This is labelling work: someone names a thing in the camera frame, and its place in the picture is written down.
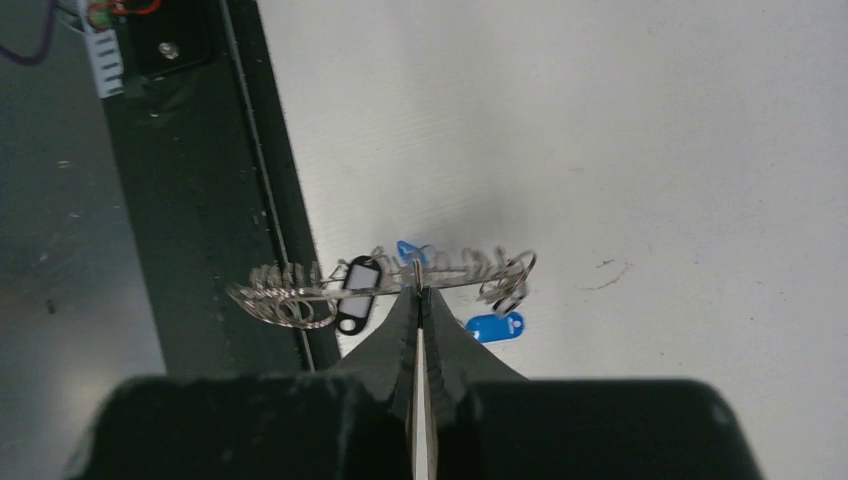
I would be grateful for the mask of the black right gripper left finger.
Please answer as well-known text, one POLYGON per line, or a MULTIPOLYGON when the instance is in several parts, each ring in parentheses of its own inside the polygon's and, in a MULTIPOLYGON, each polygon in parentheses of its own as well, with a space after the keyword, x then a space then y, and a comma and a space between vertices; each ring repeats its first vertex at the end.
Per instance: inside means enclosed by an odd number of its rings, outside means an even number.
POLYGON ((79 446, 83 479, 408 479, 419 298, 332 368, 298 375, 139 377, 79 446))

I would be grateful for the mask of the blue key tag loose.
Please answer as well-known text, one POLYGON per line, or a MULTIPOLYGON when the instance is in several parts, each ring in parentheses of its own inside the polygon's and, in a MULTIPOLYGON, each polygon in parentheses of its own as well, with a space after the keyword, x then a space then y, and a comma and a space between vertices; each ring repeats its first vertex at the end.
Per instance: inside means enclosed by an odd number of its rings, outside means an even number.
POLYGON ((525 320, 519 312, 503 317, 494 313, 477 315, 465 323, 465 330, 480 343, 508 341, 523 334, 525 320))

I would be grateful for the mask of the round metal key ring plate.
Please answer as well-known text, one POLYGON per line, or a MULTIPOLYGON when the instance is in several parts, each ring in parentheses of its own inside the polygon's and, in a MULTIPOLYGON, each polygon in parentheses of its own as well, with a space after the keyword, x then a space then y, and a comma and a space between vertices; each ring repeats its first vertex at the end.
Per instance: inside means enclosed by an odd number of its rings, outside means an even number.
MULTIPOLYGON (((398 295, 408 288, 474 286, 477 300, 503 317, 526 298, 527 281, 538 260, 533 250, 510 256, 503 247, 497 247, 492 255, 465 248, 460 261, 453 263, 447 253, 431 245, 422 248, 428 257, 427 265, 415 261, 402 267, 397 253, 390 255, 381 247, 366 254, 383 267, 382 282, 373 291, 374 301, 381 296, 398 295)), ((338 301, 352 295, 342 288, 352 260, 340 260, 326 277, 321 275, 317 262, 308 267, 299 263, 260 265, 251 270, 245 285, 230 284, 226 293, 251 317, 271 325, 299 330, 336 326, 338 301)))

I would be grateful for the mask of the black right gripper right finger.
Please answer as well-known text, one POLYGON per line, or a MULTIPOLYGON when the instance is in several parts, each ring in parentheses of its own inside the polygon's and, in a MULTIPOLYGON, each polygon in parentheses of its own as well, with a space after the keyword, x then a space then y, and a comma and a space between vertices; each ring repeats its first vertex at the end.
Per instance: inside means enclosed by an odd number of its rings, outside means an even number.
POLYGON ((758 479, 729 404, 692 379, 531 380, 421 295, 441 479, 758 479))

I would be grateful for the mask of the blue key tag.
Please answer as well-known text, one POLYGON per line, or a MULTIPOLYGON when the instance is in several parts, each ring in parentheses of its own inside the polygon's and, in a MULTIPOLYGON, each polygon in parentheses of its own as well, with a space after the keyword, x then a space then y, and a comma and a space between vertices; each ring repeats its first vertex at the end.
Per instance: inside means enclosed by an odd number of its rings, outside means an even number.
POLYGON ((412 265, 415 261, 419 261, 422 265, 429 263, 428 257, 422 247, 415 246, 407 241, 399 240, 396 242, 396 250, 398 260, 402 267, 412 265))
POLYGON ((465 330, 480 343, 508 341, 523 334, 525 320, 519 312, 503 317, 494 313, 477 315, 465 323, 465 330))

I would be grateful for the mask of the black key tag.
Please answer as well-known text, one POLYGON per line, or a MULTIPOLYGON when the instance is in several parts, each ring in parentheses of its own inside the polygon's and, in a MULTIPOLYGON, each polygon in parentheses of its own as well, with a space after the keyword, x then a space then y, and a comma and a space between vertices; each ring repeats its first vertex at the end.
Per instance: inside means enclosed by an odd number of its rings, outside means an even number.
POLYGON ((336 330, 345 336, 355 336, 367 326, 373 304, 373 291, 383 279, 383 267, 373 257, 362 255, 348 265, 342 288, 351 296, 337 303, 336 330))

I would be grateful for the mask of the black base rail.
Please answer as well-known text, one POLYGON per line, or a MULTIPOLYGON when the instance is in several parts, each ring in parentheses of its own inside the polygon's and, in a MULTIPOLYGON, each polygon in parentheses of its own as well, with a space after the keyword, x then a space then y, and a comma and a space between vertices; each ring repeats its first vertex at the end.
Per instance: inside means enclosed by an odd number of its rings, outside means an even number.
POLYGON ((316 259, 255 1, 123 1, 123 60, 104 101, 166 370, 323 370, 329 327, 252 318, 227 294, 262 264, 316 259))

